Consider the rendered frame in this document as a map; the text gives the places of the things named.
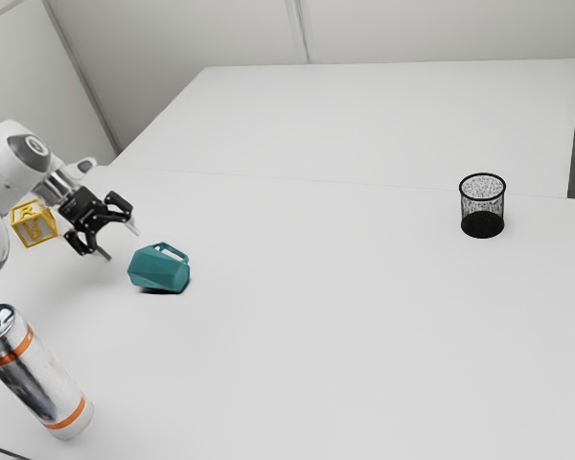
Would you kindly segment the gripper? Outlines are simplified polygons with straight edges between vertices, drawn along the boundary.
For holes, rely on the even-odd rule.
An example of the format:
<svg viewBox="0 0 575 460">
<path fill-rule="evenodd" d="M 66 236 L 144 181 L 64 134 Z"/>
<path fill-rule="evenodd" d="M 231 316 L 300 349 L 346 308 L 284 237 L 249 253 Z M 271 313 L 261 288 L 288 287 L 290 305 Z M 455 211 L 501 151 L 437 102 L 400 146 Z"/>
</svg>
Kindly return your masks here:
<svg viewBox="0 0 575 460">
<path fill-rule="evenodd" d="M 85 238 L 82 239 L 80 232 L 98 232 L 108 223 L 120 222 L 135 236 L 140 235 L 133 216 L 133 206 L 115 191 L 110 191 L 102 201 L 82 186 L 70 194 L 57 210 L 76 229 L 68 230 L 64 238 L 81 256 L 100 255 L 109 262 L 112 260 L 98 245 L 94 233 L 85 233 Z"/>
</svg>

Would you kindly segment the teal faceted mug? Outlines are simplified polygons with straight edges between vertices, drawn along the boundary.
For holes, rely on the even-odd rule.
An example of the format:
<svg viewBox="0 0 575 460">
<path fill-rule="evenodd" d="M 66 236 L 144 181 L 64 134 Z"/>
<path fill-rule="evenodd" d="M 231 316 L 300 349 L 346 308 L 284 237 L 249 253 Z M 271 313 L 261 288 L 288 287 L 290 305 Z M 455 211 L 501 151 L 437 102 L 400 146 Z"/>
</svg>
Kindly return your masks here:
<svg viewBox="0 0 575 460">
<path fill-rule="evenodd" d="M 188 256 L 161 241 L 137 249 L 126 272 L 137 287 L 180 293 L 190 281 L 190 270 Z"/>
</svg>

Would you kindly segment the yellow letter block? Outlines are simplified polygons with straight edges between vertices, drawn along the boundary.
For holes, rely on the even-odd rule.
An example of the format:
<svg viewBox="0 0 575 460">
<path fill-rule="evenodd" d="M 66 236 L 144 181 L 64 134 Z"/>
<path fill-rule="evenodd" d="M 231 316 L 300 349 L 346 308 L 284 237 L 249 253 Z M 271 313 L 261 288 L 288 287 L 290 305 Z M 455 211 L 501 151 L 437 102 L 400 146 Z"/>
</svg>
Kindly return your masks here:
<svg viewBox="0 0 575 460">
<path fill-rule="evenodd" d="M 58 227 L 51 210 L 38 198 L 11 208 L 10 224 L 26 248 L 39 245 L 58 236 Z"/>
</svg>

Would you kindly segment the silver can with orange bands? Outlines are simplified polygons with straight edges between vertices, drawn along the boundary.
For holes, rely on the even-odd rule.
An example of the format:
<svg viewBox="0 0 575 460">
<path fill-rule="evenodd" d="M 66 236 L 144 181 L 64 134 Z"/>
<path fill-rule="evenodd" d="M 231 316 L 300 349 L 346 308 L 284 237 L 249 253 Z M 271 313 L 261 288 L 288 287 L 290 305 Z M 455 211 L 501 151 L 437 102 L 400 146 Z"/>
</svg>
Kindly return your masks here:
<svg viewBox="0 0 575 460">
<path fill-rule="evenodd" d="M 82 433 L 93 403 L 19 311 L 0 304 L 0 380 L 56 438 Z"/>
</svg>

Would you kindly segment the black mesh pen holder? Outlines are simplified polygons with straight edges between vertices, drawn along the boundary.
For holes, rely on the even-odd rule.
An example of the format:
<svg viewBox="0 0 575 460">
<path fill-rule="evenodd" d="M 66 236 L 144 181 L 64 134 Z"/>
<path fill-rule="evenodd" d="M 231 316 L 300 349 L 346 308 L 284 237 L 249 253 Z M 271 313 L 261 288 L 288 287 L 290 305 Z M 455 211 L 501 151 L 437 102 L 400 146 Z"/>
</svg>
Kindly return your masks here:
<svg viewBox="0 0 575 460">
<path fill-rule="evenodd" d="M 490 239 L 504 230 L 506 182 L 494 173 L 477 172 L 459 183 L 461 229 L 469 237 Z"/>
</svg>

